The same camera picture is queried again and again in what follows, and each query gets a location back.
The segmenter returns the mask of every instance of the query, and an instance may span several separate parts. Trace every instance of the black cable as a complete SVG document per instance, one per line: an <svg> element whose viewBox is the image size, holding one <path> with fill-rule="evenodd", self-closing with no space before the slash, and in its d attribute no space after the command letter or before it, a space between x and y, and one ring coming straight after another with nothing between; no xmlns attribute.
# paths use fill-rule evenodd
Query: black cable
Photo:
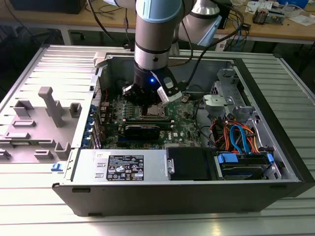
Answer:
<svg viewBox="0 0 315 236"><path fill-rule="evenodd" d="M191 88L191 87L193 87L193 86L195 86L195 87L199 88L202 92L207 93L207 91L206 91L206 90L204 90L204 89L203 89L203 87L202 87L202 86L200 86L200 85L196 85L196 84L194 84L194 85L190 85L190 86L189 86L189 88Z"/></svg>
<svg viewBox="0 0 315 236"><path fill-rule="evenodd" d="M200 56L198 57L198 60L197 60L195 66L194 66L194 68L193 68L193 70L192 70L192 73L191 73L191 75L190 75L190 78L188 79L188 81L187 81L187 83L186 83L187 86L188 86L189 83L192 81L193 76L195 75L196 70L197 70L197 68L198 68L198 66L199 66L199 64L200 64L200 61L201 61L202 57L205 55L205 53L206 53L211 47L213 47L214 45L216 45L216 44L218 44L218 43L220 43L220 42L222 42L222 41L224 41L224 40L230 38L230 37L233 36L234 34L236 34L236 33L241 29L241 27L242 27L242 25L243 25L243 23L244 23L244 16L242 15L242 13L241 13L239 10L234 9L233 7L230 7L230 6L228 6L228 5L222 4L222 3L218 2L217 0L212 0L212 1L213 1L214 3L216 3L216 4L218 4L218 5L224 6L224 7L228 8L228 9L230 9L231 11L234 11L235 13L237 13L237 14L240 16L241 23L239 24L239 26L237 27L237 29L234 30L232 33L228 34L227 36L225 36L225 37L223 37L223 38L221 38L221 39L218 39L217 41L215 41L215 42L213 42L213 43L210 43L210 44L202 51L202 53L201 53Z"/></svg>
<svg viewBox="0 0 315 236"><path fill-rule="evenodd" d="M117 8L117 9L114 9L114 10L110 10L110 11L101 11L101 9L103 8L103 7L106 7L106 6L101 6L98 10L100 11L99 12L99 14L102 14L102 13L110 13L110 12L114 12L114 11L118 11L118 10L120 10L120 9L123 9L123 7L119 7L119 8Z"/></svg>
<svg viewBox="0 0 315 236"><path fill-rule="evenodd" d="M185 17L185 13L186 13L186 6L185 6L185 2L184 0L182 0L182 4L183 4L183 10L184 10L184 17ZM193 47L192 47L192 43L191 43L191 39L189 37L188 31L186 29L186 26L184 24L184 20L182 20L181 24L183 25L183 29L185 31L186 37L188 39L188 43L189 43L189 47L190 47L190 57L188 58L188 60L186 60L185 62L176 64L176 65L171 65L170 67L174 67L174 66L180 66L180 65L186 65L188 62L190 62L193 58Z"/></svg>
<svg viewBox="0 0 315 236"><path fill-rule="evenodd" d="M118 10L120 10L120 9L123 9L123 7L119 7L119 8L117 8L117 9L110 10L110 11L103 11L103 10L101 10L102 8L108 7L108 6L113 6L113 5L108 4L108 5L101 6L101 7L98 9L98 11L96 11L95 13L96 13L96 14L103 14L103 13L110 13L110 12L113 12L113 11L118 11ZM85 4L84 8L85 8L86 11L91 12L91 10L88 9L88 4Z"/></svg>
<svg viewBox="0 0 315 236"><path fill-rule="evenodd" d="M201 128L199 128L199 125L197 123L197 113L198 113L198 109L200 107L200 104L202 102L202 99L199 101L198 103L198 106L197 106L197 110L196 110L196 114L195 114L195 125L196 125L196 128L197 130L199 130L200 134L202 134L202 136L204 136L208 141L209 141L209 147L210 148L213 148L213 149L218 149L216 146L215 146L215 143L205 134L201 131Z"/></svg>
<svg viewBox="0 0 315 236"><path fill-rule="evenodd" d="M37 43L41 44L41 42L39 42L37 38L34 37L34 35L28 30L28 28L26 28L25 25L13 14L6 0L4 0L4 4L5 4L5 7L8 9L8 11L10 12L11 16L37 41Z"/></svg>
<svg viewBox="0 0 315 236"><path fill-rule="evenodd" d="M235 14L233 14L233 13L230 13L230 15L236 17L237 25L239 26L239 25L240 25L240 17L237 16L237 15L235 15ZM224 52L226 52L226 51L228 50L228 48L230 48L230 50L232 50L232 47L233 47L233 46L232 46L232 43L233 43L235 37L236 37L236 34L235 34L234 37L231 39L231 41L230 41L229 43L227 43L226 48L223 50Z"/></svg>
<svg viewBox="0 0 315 236"><path fill-rule="evenodd" d="M125 9L124 25L125 25L126 37L127 37L128 43L129 43L129 48L131 48L131 41L130 41L129 36L128 36L129 21L128 21L127 13L128 13L128 9L126 8Z"/></svg>
<svg viewBox="0 0 315 236"><path fill-rule="evenodd" d="M233 16L235 16L235 17L237 17L237 22L238 22L238 24L239 24L239 21L238 21L238 16L237 15L235 15L235 14L233 14L233 13L231 13L231 15L233 15ZM248 35L249 35L249 30L244 30L245 31L245 37L243 37L239 42L238 42L238 48L240 48L240 47L242 47L242 50L244 50L244 47L245 47L245 44L246 44L246 42L247 42L247 37L248 37ZM233 47L235 47L236 45L237 45L237 41L234 43L234 44L232 44L233 43L233 40L232 41L230 41L230 43L229 43L229 46L230 46L230 48L231 48L231 50L232 50L232 48Z"/></svg>
<svg viewBox="0 0 315 236"><path fill-rule="evenodd" d="M92 12L93 15L94 15L94 19L96 20L96 22L98 23L98 25L101 27L101 29L104 31L104 33L107 35L107 37L109 37L111 40L115 41L115 40L112 38L112 36L110 36L110 34L108 33L108 31L104 28L104 26L102 25L102 23L99 21L99 19L98 19L96 13L95 13L95 11L94 11L94 9L93 9L93 7L92 7L92 2L91 2L91 0L87 0L87 3L88 3L88 5L89 5L89 7L90 7L90 9L91 9L91 12Z"/></svg>

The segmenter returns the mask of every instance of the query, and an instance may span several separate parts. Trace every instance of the warning label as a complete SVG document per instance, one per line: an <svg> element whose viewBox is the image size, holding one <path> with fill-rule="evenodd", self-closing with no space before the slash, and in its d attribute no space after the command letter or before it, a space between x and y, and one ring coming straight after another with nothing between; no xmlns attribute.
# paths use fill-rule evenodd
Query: warning label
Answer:
<svg viewBox="0 0 315 236"><path fill-rule="evenodd" d="M108 159L108 181L131 181L144 179L143 155L111 155Z"/></svg>

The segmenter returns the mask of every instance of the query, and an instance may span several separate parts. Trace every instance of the black power cable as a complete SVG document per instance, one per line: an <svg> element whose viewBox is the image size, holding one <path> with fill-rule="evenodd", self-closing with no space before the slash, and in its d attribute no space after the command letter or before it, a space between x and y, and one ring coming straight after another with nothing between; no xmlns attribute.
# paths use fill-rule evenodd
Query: black power cable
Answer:
<svg viewBox="0 0 315 236"><path fill-rule="evenodd" d="M129 39L129 35L128 35L128 29L129 29L129 21L128 21L128 9L125 9L125 18L124 18L124 25L125 25L125 31L126 31L126 37L129 43L129 48L131 48L131 41Z"/></svg>
<svg viewBox="0 0 315 236"><path fill-rule="evenodd" d="M95 11L94 11L94 9L93 9L93 7L92 7L92 2L91 2L91 0L87 0L87 3L88 3L88 5L89 5L89 7L90 7L90 9L91 9L91 12L92 12L92 14L94 15L94 19L96 20L96 22L98 23L98 25L101 27L101 29L104 31L104 33L107 35L107 37L109 37L111 40L115 41L115 40L113 39L113 37L110 36L110 34L108 33L108 31L104 28L104 26L102 25L102 23L99 21L99 19L98 19L96 13L95 13Z"/></svg>
<svg viewBox="0 0 315 236"><path fill-rule="evenodd" d="M188 79L188 81L187 81L187 83L186 83L187 86L188 86L189 83L192 81L193 76L194 76L195 73L196 73L196 70L197 70L197 68L198 68L198 66L199 66L199 64L200 64L201 59L203 58L203 56L205 55L205 53L209 50L209 48L213 47L214 45L216 45L216 44L218 44L218 43L220 43L220 42L222 42L222 41L224 41L224 40L230 38L231 36L235 35L236 33L238 33L238 31L241 29L241 27L242 27L242 25L243 25L243 23L244 23L244 16L242 15L242 13L241 13L239 10L237 10L237 9L235 9L235 8L233 8L233 7L230 7L230 6L228 6L228 5L222 4L222 3L218 2L217 0L211 0L211 1L214 2L214 3L216 3L216 4L218 4L218 5L224 6L224 7L228 8L228 9L230 9L231 11L234 11L235 13L237 13L237 14L240 16L241 22L240 22L240 24L238 25L237 29L234 30L232 33L228 34L227 36L225 36L225 37L223 37L223 38L221 38L221 39L218 39L217 41L215 41L215 42L213 42L213 43L210 43L210 44L202 51L202 53L201 53L200 56L198 57L198 60L197 60L195 66L194 66L194 68L193 68L193 70L192 70L192 73L191 73L191 75L190 75L190 77L189 77L189 79Z"/></svg>
<svg viewBox="0 0 315 236"><path fill-rule="evenodd" d="M201 102L202 102L202 99L200 99L198 106L197 106L196 114L194 115L195 125L196 125L197 130L199 130L200 134L202 136L204 136L209 141L209 147L217 150L218 148L215 146L215 143L204 132L201 131L201 129L204 128L205 126L199 128L199 125L197 122L197 113L198 113L198 109L200 107Z"/></svg>
<svg viewBox="0 0 315 236"><path fill-rule="evenodd" d="M185 5L185 2L184 0L182 0L182 4L183 4L183 11L184 11L184 16L183 18L185 18L185 13L186 13L186 5ZM191 39L189 37L189 34L188 34L188 31L186 29L186 26L184 24L184 20L182 20L181 24L183 25L183 29L185 31L185 34L186 34L186 37L188 39L188 43L189 43L189 47L190 47L190 57L188 58L188 60L182 62L182 63L179 63L179 64L176 64L176 65L170 65L169 67L175 67L175 66L180 66L180 65L186 65L188 62L190 62L192 60L192 57L193 57L193 47L192 47L192 42L191 42ZM179 30L179 27L175 30L175 36L177 39L175 39L176 41L178 40L178 30Z"/></svg>

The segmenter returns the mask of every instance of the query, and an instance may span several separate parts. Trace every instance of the black plastic cover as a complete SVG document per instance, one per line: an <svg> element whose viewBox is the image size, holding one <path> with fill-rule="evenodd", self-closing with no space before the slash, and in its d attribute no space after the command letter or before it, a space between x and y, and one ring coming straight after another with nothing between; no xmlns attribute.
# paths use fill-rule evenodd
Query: black plastic cover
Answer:
<svg viewBox="0 0 315 236"><path fill-rule="evenodd" d="M170 180L218 180L214 154L211 148L169 147L167 160L174 163Z"/></svg>

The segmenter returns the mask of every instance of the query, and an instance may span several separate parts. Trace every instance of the table leg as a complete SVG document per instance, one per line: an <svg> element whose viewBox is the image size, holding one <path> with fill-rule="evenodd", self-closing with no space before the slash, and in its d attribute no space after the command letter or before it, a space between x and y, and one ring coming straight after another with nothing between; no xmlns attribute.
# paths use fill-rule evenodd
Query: table leg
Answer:
<svg viewBox="0 0 315 236"><path fill-rule="evenodd" d="M60 27L61 35L63 36L63 42L65 45L73 45L70 31L67 27Z"/></svg>

